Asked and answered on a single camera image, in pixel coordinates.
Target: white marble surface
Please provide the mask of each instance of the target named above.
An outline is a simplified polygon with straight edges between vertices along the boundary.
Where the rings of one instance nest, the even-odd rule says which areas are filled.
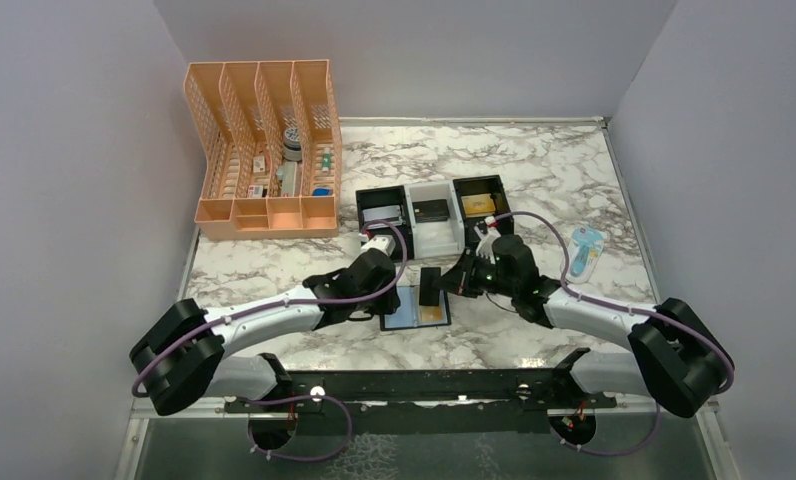
[[[344,127],[341,233],[331,239],[211,242],[200,239],[187,296],[226,306],[274,295],[316,273],[347,266],[359,253],[354,191],[498,174],[513,210],[551,220],[568,238],[588,223],[610,234],[585,292],[653,301],[651,286],[607,145],[597,126]],[[516,219],[540,272],[559,276],[562,252],[539,222]],[[448,268],[456,257],[412,264]],[[509,301],[497,298],[500,304]],[[346,322],[292,334],[240,355],[276,354],[288,369],[424,369],[553,366],[573,348],[619,347],[568,330],[548,330],[484,298],[450,297],[452,325],[381,332],[377,321]]]

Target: gray wall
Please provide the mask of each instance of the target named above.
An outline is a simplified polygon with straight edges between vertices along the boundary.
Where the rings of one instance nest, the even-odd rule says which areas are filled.
[[[205,164],[150,1],[0,1],[0,478],[108,478]]]
[[[612,115],[675,0],[155,0],[187,61],[330,58],[342,116]]]
[[[680,0],[611,122],[661,293],[733,354],[747,479],[796,479],[796,0]]]

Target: cable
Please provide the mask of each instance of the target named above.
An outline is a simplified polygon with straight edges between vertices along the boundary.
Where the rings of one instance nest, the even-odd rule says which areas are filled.
[[[398,268],[398,273],[395,274],[395,278],[392,279],[391,282],[386,284],[385,287],[381,288],[380,290],[370,293],[368,295],[363,295],[362,297],[356,298],[341,298],[341,299],[317,299],[317,298],[293,298],[289,300],[288,303],[285,303],[282,300],[278,300],[276,302],[271,303],[264,303],[262,305],[257,305],[246,310],[242,310],[241,312],[236,312],[229,315],[231,320],[238,320],[242,317],[252,315],[254,313],[259,313],[264,310],[269,310],[272,308],[279,308],[279,307],[286,307],[292,305],[346,305],[349,303],[361,303],[367,302],[374,298],[377,298],[384,293],[388,292],[392,287],[394,287],[398,280],[401,278],[401,275],[404,274],[404,270],[407,268],[407,243],[404,241],[403,235],[401,232],[393,225],[391,222],[386,220],[375,220],[372,222],[368,222],[363,225],[362,231],[366,231],[371,225],[378,225],[383,224],[389,227],[392,232],[395,234],[395,237],[398,239],[398,243],[401,245],[401,266]],[[142,383],[148,378],[148,375],[159,365],[162,363],[163,360],[168,358],[169,355],[172,354],[175,350],[182,347],[186,342],[189,342],[193,338],[195,338],[201,332],[209,330],[211,328],[217,327],[225,323],[225,317],[220,317],[210,322],[207,322],[194,330],[190,331],[186,335],[178,338],[171,345],[168,346],[165,350],[163,350],[159,355],[157,355],[151,362],[139,372],[139,375],[136,377],[136,380],[133,381],[133,386],[131,387],[130,391],[133,393],[134,397],[143,398],[148,396],[148,392],[142,392],[139,390]]]
[[[495,305],[496,307],[500,308],[501,310],[504,310],[505,312],[508,312],[508,313],[519,313],[519,312],[517,312],[515,310],[510,310],[509,308],[504,308],[501,305],[498,305],[498,303],[496,303],[495,300],[493,300],[492,297],[490,297],[488,293],[486,294],[486,299],[489,300],[489,303]]]
[[[601,307],[609,308],[611,310],[616,310],[616,311],[623,312],[623,313],[628,313],[629,312],[628,311],[628,307],[625,307],[625,306],[622,306],[622,305],[616,305],[615,303],[608,302],[608,301],[602,300],[600,298],[594,298],[594,297],[590,297],[588,295],[584,295],[582,293],[579,293],[579,292],[576,292],[576,291],[572,290],[569,287],[568,281],[566,280],[566,272],[569,271],[569,262],[570,262],[569,250],[566,248],[566,242],[563,240],[563,236],[560,235],[560,232],[556,228],[554,228],[554,225],[552,225],[551,222],[549,222],[545,218],[543,218],[540,215],[537,215],[537,214],[535,214],[533,212],[525,212],[525,211],[516,211],[516,212],[503,213],[501,215],[496,216],[495,217],[495,221],[497,222],[499,220],[503,220],[505,218],[512,217],[512,216],[515,216],[515,215],[525,215],[525,216],[532,217],[532,218],[535,218],[535,219],[539,220],[540,222],[545,224],[545,226],[548,227],[548,229],[551,230],[551,233],[553,233],[554,236],[557,238],[557,242],[560,244],[560,247],[563,249],[563,271],[560,274],[560,286],[563,289],[563,291],[565,291],[566,293],[568,293],[569,295],[571,295],[571,296],[573,296],[575,298],[578,298],[578,299],[583,300],[583,301],[588,302],[588,303],[592,303],[594,305],[598,305],[598,306],[601,306]],[[695,330],[687,327],[686,325],[678,322],[677,320],[674,320],[672,318],[669,318],[666,315],[663,315],[662,313],[653,312],[651,310],[645,310],[645,309],[642,309],[642,308],[632,308],[632,309],[630,309],[630,312],[631,313],[635,313],[637,315],[645,315],[645,316],[648,316],[648,317],[651,317],[651,318],[656,318],[656,319],[668,324],[669,326],[671,326],[673,328],[677,328],[678,330],[686,333],[687,335],[690,335],[691,337],[695,338],[700,343],[704,344],[704,346],[706,346],[707,348],[712,350],[713,353],[715,353],[716,356],[719,358],[719,360],[721,360],[722,363],[725,364],[725,368],[727,370],[727,379],[725,380],[725,383],[716,391],[716,393],[723,393],[723,392],[727,391],[729,388],[731,388],[731,385],[734,384],[734,364],[731,362],[731,360],[728,358],[728,356],[725,354],[725,352],[722,351],[722,349],[719,348],[715,343],[711,342],[710,339],[708,339],[704,335],[696,332]],[[660,404],[656,403],[656,402],[655,402],[655,404],[657,406],[657,408],[655,410],[656,417],[654,419],[654,424],[651,427],[651,432],[649,432],[648,436],[646,436],[645,439],[642,442],[640,442],[639,444],[637,444],[637,445],[635,445],[635,446],[633,446],[631,448],[628,448],[628,449],[625,449],[625,450],[621,450],[621,451],[618,451],[618,452],[606,452],[606,451],[592,450],[592,449],[589,449],[589,448],[584,448],[582,446],[573,445],[573,444],[571,444],[571,443],[569,443],[569,442],[567,442],[565,440],[563,442],[568,447],[574,448],[574,449],[578,450],[579,452],[586,453],[586,454],[589,454],[589,455],[595,455],[595,456],[599,456],[599,457],[618,457],[618,456],[630,455],[632,453],[638,452],[638,451],[642,450],[643,448],[645,448],[646,446],[648,446],[652,442],[652,440],[654,440],[655,435],[657,435],[657,431],[660,429],[660,422],[661,422]]]
[[[345,420],[347,422],[346,424],[348,428],[345,432],[345,438],[342,440],[342,443],[338,447],[336,447],[335,449],[331,450],[328,453],[325,453],[323,455],[317,455],[314,457],[299,457],[297,455],[274,453],[271,450],[263,450],[262,448],[260,448],[259,445],[257,445],[257,442],[254,441],[254,436],[253,432],[251,432],[251,427],[248,426],[248,441],[251,442],[251,453],[260,452],[266,456],[266,460],[270,460],[271,458],[282,458],[284,460],[292,460],[295,462],[306,462],[306,463],[322,462],[324,460],[328,460],[342,453],[351,443],[351,438],[353,437],[354,433],[354,425],[353,422],[351,421],[351,412],[348,411],[348,407],[346,407],[345,404],[342,403],[342,401],[334,397],[331,397],[329,395],[298,395],[297,397],[281,398],[280,400],[248,400],[248,401],[254,405],[259,405],[262,407],[271,407],[274,405],[283,405],[286,403],[294,403],[294,402],[299,402],[301,400],[313,400],[317,398],[324,399],[327,400],[328,402],[333,403],[334,405],[342,409],[342,413],[345,414]]]

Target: metal frame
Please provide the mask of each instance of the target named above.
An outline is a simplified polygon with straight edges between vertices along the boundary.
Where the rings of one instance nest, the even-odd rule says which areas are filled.
[[[628,190],[625,185],[624,177],[619,168],[612,144],[610,142],[609,132],[607,130],[607,119],[603,117],[591,118],[357,118],[357,117],[343,117],[341,118],[343,126],[489,126],[489,125],[567,125],[567,126],[598,126],[601,128],[604,135],[605,143],[610,154],[610,159],[613,168],[616,172],[616,177],[619,181],[619,186],[622,191],[625,204],[628,209],[628,214],[634,227],[634,232],[637,241],[640,245],[640,250],[645,263],[645,269],[648,275],[649,282],[651,283],[652,291],[654,292],[655,300],[659,301],[662,297],[657,290],[657,283],[654,276],[654,260],[648,246],[648,241],[641,224],[637,220],[633,202],[630,199]],[[192,265],[195,259],[195,253],[198,247],[200,231],[196,227],[192,236],[192,248],[189,251],[183,275],[180,280],[179,288],[177,291],[177,300],[184,297],[186,289],[189,284],[189,276],[192,271]],[[587,409],[587,413],[599,413],[600,415],[615,415],[615,414],[632,414],[654,411],[654,402],[650,399],[642,397],[628,397],[620,395],[616,397],[617,406],[609,409]],[[458,403],[465,402],[466,404],[482,404],[483,400],[467,400],[465,397],[458,398]],[[191,407],[171,415],[166,418],[252,418],[252,419],[273,419],[273,418],[286,418],[286,413],[271,413],[271,412],[254,412],[254,413],[228,413],[225,411],[226,402],[224,399],[202,399],[196,402]],[[730,445],[726,437],[722,433],[719,419],[716,415],[719,409],[719,404],[716,400],[708,402],[705,407],[698,412],[696,420],[698,421],[699,428],[702,434],[702,440],[710,457],[713,471],[717,478],[724,480],[739,480],[741,477],[738,473],[736,463],[731,453]],[[549,409],[548,415],[556,415],[561,413],[569,413],[567,409]],[[148,424],[154,419],[158,418],[154,412],[151,402],[147,399],[136,399],[133,402],[131,410],[131,418],[127,425],[127,434],[125,436],[124,444],[121,451],[121,456],[115,471],[115,477],[118,480],[135,478],[139,468],[139,461],[142,454],[145,438],[147,436]]]

